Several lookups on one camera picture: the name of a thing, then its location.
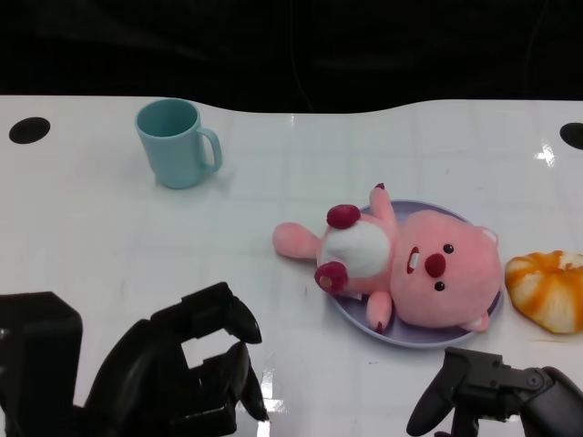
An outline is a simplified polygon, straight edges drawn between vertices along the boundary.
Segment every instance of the black hole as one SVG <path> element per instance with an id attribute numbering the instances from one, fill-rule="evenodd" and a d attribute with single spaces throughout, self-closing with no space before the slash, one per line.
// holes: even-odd
<path id="1" fill-rule="evenodd" d="M 51 124 L 45 118 L 25 118 L 12 126 L 8 137 L 16 144 L 30 144 L 45 137 L 50 129 Z"/>
<path id="2" fill-rule="evenodd" d="M 567 144 L 583 150 L 583 123 L 568 123 L 561 128 L 559 134 Z"/>

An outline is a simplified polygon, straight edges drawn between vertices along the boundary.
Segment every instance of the white plush belly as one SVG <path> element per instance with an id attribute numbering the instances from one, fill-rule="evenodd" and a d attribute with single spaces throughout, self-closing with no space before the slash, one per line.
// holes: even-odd
<path id="1" fill-rule="evenodd" d="M 321 263 L 339 261 L 350 278 L 369 278 L 386 269 L 391 242 L 377 226 L 359 220 L 348 229 L 331 229 L 322 245 Z"/>

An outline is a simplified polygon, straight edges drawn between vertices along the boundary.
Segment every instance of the light blue mug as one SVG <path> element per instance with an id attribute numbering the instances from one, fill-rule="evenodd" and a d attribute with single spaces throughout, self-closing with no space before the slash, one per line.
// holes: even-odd
<path id="1" fill-rule="evenodd" d="M 222 164 L 217 135 L 200 126 L 198 109 L 186 100 L 167 98 L 142 107 L 136 129 L 157 182 L 166 187 L 194 187 Z M 210 141 L 214 165 L 206 162 L 202 136 Z"/>

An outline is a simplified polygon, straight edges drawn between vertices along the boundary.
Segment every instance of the plush toy mouth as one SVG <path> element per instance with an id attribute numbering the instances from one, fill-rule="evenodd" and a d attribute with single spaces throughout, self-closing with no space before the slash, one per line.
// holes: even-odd
<path id="1" fill-rule="evenodd" d="M 409 254 L 409 260 L 407 261 L 407 273 L 411 274 L 415 271 L 417 267 L 417 261 L 419 261 L 419 248 L 416 246 L 411 249 Z"/>

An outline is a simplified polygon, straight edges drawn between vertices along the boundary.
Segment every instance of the cable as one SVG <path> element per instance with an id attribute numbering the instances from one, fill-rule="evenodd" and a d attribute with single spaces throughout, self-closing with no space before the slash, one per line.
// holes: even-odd
<path id="1" fill-rule="evenodd" d="M 550 0 L 543 0 L 543 5 L 538 13 L 537 21 L 530 34 L 530 39 L 528 40 L 527 54 L 525 56 L 525 82 L 524 82 L 524 98 L 528 98 L 528 92 L 530 91 L 530 61 L 532 57 L 532 49 L 535 45 L 535 40 L 537 39 L 538 31 L 545 21 L 545 15 L 547 14 L 548 5 Z"/>
<path id="2" fill-rule="evenodd" d="M 308 94 L 305 92 L 302 86 L 302 81 L 300 80 L 300 76 L 298 75 L 298 68 L 295 65 L 295 52 L 293 49 L 293 0 L 290 0 L 290 60 L 291 60 L 291 70 L 293 71 L 293 78 L 295 80 L 295 85 L 298 87 L 298 91 L 302 96 L 302 99 L 308 110 L 310 112 L 314 112 L 312 101 L 308 97 Z"/>

